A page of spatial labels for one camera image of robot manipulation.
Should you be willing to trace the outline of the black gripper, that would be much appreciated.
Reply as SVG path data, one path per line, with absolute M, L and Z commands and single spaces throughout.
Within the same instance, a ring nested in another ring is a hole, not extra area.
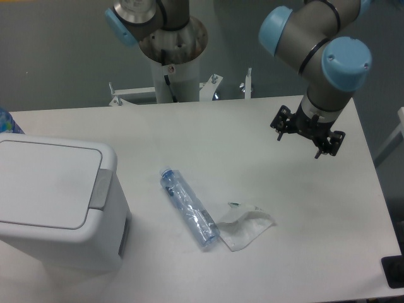
M 282 105 L 270 127 L 278 134 L 277 141 L 289 130 L 312 140 L 318 148 L 314 158 L 318 159 L 321 155 L 336 156 L 345 139 L 345 132 L 331 131 L 334 123 L 334 113 L 320 110 L 310 100 L 302 100 L 294 114 Z

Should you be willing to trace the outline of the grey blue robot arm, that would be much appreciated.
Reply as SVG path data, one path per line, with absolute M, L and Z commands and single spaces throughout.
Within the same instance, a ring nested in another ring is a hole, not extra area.
M 369 1 L 306 1 L 298 10 L 279 6 L 264 19 L 259 43 L 308 81 L 296 112 L 286 106 L 271 122 L 279 135 L 311 140 L 318 155 L 336 155 L 345 133 L 333 131 L 372 64 L 368 47 L 340 31 L 359 18 Z M 138 45 L 151 62 L 157 102 L 200 101 L 199 58 L 208 34 L 191 16 L 188 1 L 115 1 L 105 11 L 115 36 Z

